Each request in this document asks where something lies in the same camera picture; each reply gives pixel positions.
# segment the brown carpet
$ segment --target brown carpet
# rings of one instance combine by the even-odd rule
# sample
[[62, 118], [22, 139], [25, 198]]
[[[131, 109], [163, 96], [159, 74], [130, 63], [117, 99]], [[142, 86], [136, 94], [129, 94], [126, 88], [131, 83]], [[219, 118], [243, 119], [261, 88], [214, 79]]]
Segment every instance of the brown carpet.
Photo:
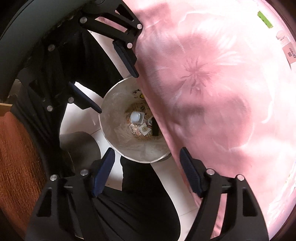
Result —
[[46, 183], [36, 148], [11, 113], [0, 117], [0, 209], [21, 237]]

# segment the white bucket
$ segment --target white bucket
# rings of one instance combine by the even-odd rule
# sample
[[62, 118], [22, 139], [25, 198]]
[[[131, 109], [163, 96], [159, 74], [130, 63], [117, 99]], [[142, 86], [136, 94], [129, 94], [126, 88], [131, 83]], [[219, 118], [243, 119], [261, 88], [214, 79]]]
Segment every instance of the white bucket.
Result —
[[139, 140], [130, 131], [127, 110], [134, 103], [143, 101], [135, 98], [139, 90], [136, 79], [129, 77], [113, 86], [105, 95], [99, 115], [103, 134], [109, 144], [122, 156], [141, 163], [153, 163], [166, 158], [170, 150], [164, 137]]

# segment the white bottle cap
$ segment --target white bottle cap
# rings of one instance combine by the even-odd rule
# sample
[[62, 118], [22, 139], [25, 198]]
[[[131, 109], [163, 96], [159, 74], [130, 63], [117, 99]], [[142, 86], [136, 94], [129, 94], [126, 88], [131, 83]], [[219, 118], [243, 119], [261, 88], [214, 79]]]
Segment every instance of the white bottle cap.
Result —
[[285, 36], [285, 32], [283, 30], [278, 31], [276, 38], [277, 39], [281, 39], [282, 37]]
[[137, 111], [133, 111], [131, 113], [131, 122], [135, 123], [135, 122], [139, 122], [141, 119], [141, 114]]

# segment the green tape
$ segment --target green tape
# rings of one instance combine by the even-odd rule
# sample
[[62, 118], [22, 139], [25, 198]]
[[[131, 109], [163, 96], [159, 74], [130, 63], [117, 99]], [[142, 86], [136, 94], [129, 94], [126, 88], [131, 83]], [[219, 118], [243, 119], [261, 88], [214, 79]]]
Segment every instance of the green tape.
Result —
[[273, 25], [271, 24], [271, 22], [269, 22], [269, 20], [260, 11], [258, 12], [258, 17], [261, 18], [261, 20], [266, 24], [266, 26], [268, 28], [272, 28], [273, 27]]

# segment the metal pin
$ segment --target metal pin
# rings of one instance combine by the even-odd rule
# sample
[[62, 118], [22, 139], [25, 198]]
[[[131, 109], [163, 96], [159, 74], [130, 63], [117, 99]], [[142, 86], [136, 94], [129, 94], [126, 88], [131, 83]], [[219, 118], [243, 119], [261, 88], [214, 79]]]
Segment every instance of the metal pin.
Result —
[[89, 171], [88, 171], [87, 169], [82, 169], [82, 170], [80, 171], [80, 175], [81, 175], [81, 176], [86, 176], [88, 173], [89, 173]]
[[50, 180], [51, 181], [55, 181], [56, 179], [57, 179], [57, 175], [54, 174], [54, 175], [51, 175], [50, 176]]
[[131, 48], [133, 47], [133, 44], [132, 44], [132, 43], [128, 43], [127, 47], [128, 47], [129, 49], [131, 49]]
[[237, 179], [240, 180], [240, 181], [243, 181], [244, 180], [244, 176], [241, 175], [241, 174], [239, 174], [239, 175], [237, 175]]
[[49, 105], [49, 106], [47, 107], [47, 111], [48, 111], [48, 112], [52, 112], [53, 109], [54, 109], [54, 108], [53, 108], [51, 105]]
[[73, 98], [73, 97], [70, 97], [70, 98], [68, 99], [68, 103], [69, 103], [69, 104], [74, 103], [74, 98]]
[[87, 22], [87, 17], [82, 17], [79, 21], [81, 23], [86, 23]]
[[55, 49], [55, 46], [53, 44], [51, 44], [51, 45], [48, 46], [48, 51], [49, 52], [54, 51], [54, 49]]
[[209, 174], [210, 176], [215, 174], [215, 171], [213, 169], [207, 169], [207, 174]]

